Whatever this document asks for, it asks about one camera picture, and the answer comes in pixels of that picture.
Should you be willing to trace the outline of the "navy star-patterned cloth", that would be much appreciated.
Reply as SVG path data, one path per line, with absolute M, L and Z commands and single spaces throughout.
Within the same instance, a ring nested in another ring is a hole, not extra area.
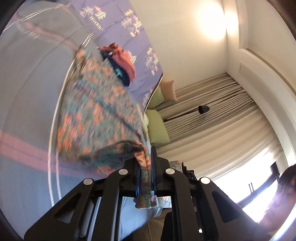
M 102 57 L 104 59 L 108 59 L 108 61 L 110 62 L 112 68 L 113 68 L 113 71 L 114 73 L 116 74 L 116 76 L 122 81 L 123 85 L 124 86 L 130 86 L 130 78 L 128 76 L 128 74 L 126 73 L 126 71 L 121 67 L 119 66 L 116 61 L 112 58 L 112 54 L 111 52 L 108 52 L 108 51 L 104 51 L 104 50 L 101 50 L 100 51 Z

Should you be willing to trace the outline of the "green seat cushion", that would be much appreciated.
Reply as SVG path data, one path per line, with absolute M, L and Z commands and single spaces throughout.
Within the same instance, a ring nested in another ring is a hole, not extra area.
M 149 101 L 147 109 L 153 109 L 165 101 L 164 95 L 160 87 L 158 87 Z

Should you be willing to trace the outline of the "person in pink shirt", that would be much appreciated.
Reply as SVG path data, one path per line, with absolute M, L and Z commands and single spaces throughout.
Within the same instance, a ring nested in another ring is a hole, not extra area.
M 267 231 L 269 239 L 281 228 L 295 205 L 295 175 L 295 165 L 282 173 L 275 196 L 258 223 Z

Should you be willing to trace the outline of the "teal floral garment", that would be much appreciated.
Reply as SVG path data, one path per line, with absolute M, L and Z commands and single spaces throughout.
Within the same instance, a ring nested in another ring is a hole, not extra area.
M 99 61 L 87 49 L 79 48 L 59 108 L 58 156 L 96 172 L 100 178 L 135 158 L 140 172 L 136 207 L 170 208 L 170 197 L 157 197 L 153 189 L 151 155 L 142 122 L 141 111 L 109 61 Z

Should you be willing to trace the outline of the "black floor lamp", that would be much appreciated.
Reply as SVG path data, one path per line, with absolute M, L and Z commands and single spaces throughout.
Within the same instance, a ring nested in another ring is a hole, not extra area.
M 191 113 L 195 113 L 195 112 L 198 112 L 199 114 L 204 114 L 204 113 L 207 113 L 209 110 L 210 110 L 210 107 L 209 106 L 207 106 L 207 105 L 200 105 L 197 108 L 192 109 L 190 111 L 187 111 L 185 113 L 179 114 L 179 115 L 174 116 L 174 117 L 171 117 L 171 118 L 164 119 L 164 122 L 172 121 L 172 120 L 175 120 L 177 118 L 180 118 L 180 117 L 183 117 L 185 115 L 188 115 L 188 114 L 191 114 Z

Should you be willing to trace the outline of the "beige pillow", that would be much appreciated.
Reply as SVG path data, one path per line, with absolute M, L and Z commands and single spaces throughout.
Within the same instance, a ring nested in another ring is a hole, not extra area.
M 162 80 L 159 84 L 166 101 L 177 101 L 175 85 L 173 80 Z

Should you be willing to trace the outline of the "pink folded cloth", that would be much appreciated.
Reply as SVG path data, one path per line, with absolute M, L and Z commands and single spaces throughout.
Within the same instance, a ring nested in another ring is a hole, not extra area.
M 125 51 L 121 46 L 116 43 L 112 43 L 108 46 L 103 46 L 98 48 L 99 51 L 104 50 L 111 52 L 112 58 L 116 61 L 116 63 L 121 66 L 130 78 L 130 82 L 133 82 L 136 77 L 135 66 L 131 60 L 131 54 Z

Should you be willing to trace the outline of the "beige curtain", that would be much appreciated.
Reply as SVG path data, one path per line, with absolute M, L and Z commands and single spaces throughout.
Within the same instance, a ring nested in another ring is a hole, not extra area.
M 177 101 L 157 106 L 164 119 L 200 105 L 198 112 L 165 122 L 170 142 L 157 147 L 159 156 L 180 161 L 197 176 L 217 177 L 252 163 L 257 167 L 287 164 L 271 124 L 247 91 L 228 74 L 203 80 L 176 92 Z

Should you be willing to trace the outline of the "purple patterned quilt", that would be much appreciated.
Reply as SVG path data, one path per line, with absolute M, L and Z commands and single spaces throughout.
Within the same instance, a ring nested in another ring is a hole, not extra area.
M 72 1 L 72 6 L 95 35 L 98 46 L 116 43 L 130 53 L 136 78 L 129 91 L 146 110 L 163 70 L 130 1 Z

